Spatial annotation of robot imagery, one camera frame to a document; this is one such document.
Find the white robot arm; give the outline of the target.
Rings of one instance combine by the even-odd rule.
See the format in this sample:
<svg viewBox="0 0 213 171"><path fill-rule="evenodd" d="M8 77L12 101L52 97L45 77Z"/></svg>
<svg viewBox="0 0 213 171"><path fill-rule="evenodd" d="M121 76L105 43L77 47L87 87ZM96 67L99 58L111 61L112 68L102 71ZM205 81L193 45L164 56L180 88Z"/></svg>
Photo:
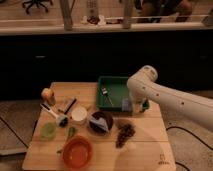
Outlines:
<svg viewBox="0 0 213 171"><path fill-rule="evenodd" d="M178 91L156 83L155 68L145 65L127 80L130 97L134 103L150 99L166 105L213 132L213 100Z"/></svg>

